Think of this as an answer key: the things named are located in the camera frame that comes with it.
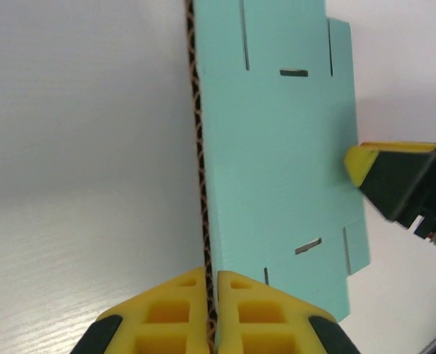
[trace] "white surface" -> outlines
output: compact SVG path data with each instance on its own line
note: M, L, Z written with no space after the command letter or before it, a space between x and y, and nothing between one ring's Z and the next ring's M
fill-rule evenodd
M436 141L436 1L329 0L361 139ZM0 353L65 353L201 263L182 0L0 1ZM343 322L363 353L436 336L436 249L367 209Z

